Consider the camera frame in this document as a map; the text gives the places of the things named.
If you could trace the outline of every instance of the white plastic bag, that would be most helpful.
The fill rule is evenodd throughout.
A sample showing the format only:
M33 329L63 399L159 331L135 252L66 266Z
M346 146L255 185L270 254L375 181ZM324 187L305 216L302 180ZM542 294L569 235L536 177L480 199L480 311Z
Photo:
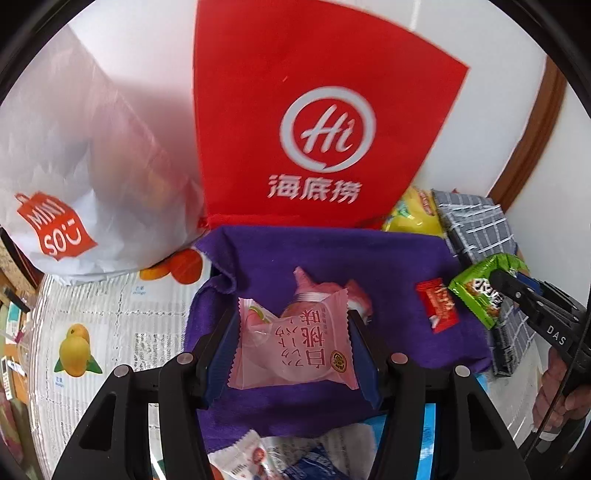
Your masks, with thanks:
M197 236L200 186L69 27L0 106L0 225L68 280L149 267Z

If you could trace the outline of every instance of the pink wrapped pastry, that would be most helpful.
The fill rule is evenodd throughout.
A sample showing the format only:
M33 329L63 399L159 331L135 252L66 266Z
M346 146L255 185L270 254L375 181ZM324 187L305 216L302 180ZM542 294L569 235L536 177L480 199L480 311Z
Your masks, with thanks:
M371 313L371 302L354 282L347 288L335 283L317 285L299 267L294 274L295 302L281 317L253 299L239 299L240 341L228 385L244 390L331 380L352 390L359 388L349 340L348 302L355 302L364 317Z
M297 283L294 303L288 305L281 314L282 317L291 316L294 311L302 309L307 303L322 301L343 288L333 282L315 283L301 267L296 267L294 275ZM345 289L347 290L347 308L357 310L363 321L367 323L373 313L371 300L355 280L349 280Z

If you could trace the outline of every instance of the gray plaid box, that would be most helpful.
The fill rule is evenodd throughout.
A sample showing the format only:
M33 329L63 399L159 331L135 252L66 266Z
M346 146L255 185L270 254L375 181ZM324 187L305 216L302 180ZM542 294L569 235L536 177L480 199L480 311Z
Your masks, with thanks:
M433 197L449 238L451 251L468 267L497 253L517 253L517 243L505 214L491 199L439 192ZM534 338L527 317L510 299L501 305L499 319L489 332L493 373L511 376Z

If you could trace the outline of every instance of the purple cloth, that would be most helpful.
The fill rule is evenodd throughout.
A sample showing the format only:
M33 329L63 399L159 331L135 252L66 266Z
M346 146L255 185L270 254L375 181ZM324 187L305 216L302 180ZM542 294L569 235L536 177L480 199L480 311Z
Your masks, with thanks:
M224 226L197 248L221 272L195 295L185 335L191 350L213 330L224 301L255 299L279 315L296 290L293 271L302 267L316 282L344 285L355 279L369 294L374 316L369 330L392 352L404 352L429 368L463 364L481 372L490 363L485 328L455 298L460 322L433 334L415 285L460 272L438 237L353 229ZM199 411L208 451L236 442L249 429L265 436L316 437L376 415L360 390L322 381L251 390L226 388L213 406Z

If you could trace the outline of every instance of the human hand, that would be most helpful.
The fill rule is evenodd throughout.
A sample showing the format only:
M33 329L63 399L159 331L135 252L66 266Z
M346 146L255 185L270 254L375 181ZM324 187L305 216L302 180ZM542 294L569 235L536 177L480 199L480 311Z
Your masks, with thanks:
M548 352L548 370L542 376L542 386L533 408L534 425L539 427L550 403L566 374L567 366L554 348ZM566 399L560 396L544 430L561 427L566 420L582 419L591 408L591 385L581 385Z

